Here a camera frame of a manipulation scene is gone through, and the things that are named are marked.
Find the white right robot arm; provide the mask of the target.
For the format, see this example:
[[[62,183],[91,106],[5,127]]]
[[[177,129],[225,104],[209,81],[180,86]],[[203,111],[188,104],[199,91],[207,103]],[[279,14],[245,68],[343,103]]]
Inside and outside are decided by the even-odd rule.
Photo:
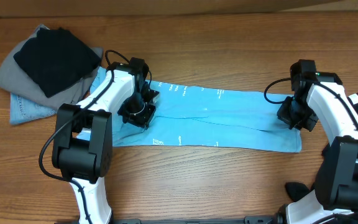
[[[293,96],[282,101],[278,119],[312,131],[320,122],[329,144],[314,189],[282,207],[275,223],[358,223],[358,114],[335,73],[319,72],[312,60],[290,67]]]

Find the light blue printed t-shirt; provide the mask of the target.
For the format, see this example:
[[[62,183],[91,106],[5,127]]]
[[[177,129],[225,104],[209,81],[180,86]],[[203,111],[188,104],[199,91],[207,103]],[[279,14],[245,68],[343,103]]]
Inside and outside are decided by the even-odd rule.
[[[297,129],[277,118],[279,106],[262,92],[153,81],[160,93],[148,129],[112,119],[113,146],[214,146],[300,152]]]

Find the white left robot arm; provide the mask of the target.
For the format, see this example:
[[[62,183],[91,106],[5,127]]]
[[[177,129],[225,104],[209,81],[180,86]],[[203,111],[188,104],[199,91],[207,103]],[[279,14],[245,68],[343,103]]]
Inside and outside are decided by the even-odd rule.
[[[149,66],[140,58],[110,63],[106,78],[89,97],[76,105],[63,104],[57,112],[52,165],[75,193],[78,223],[112,223],[104,177],[112,156],[112,117],[147,129],[159,92],[146,80]]]

